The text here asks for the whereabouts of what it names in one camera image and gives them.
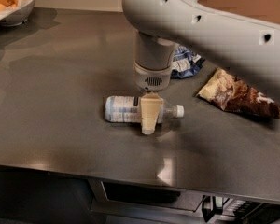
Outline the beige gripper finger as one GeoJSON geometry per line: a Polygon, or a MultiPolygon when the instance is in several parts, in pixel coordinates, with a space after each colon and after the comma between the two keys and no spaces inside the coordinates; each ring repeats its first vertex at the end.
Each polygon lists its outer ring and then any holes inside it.
{"type": "Polygon", "coordinates": [[[161,105],[162,98],[156,92],[146,93],[140,98],[142,134],[151,135],[155,132],[161,105]]]}

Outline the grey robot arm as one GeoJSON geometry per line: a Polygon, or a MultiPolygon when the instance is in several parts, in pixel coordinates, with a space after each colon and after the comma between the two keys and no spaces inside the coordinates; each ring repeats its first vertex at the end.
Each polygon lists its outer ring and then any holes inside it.
{"type": "Polygon", "coordinates": [[[161,91],[179,45],[201,54],[280,103],[280,25],[235,15],[197,0],[122,0],[135,28],[134,80],[161,91]]]}

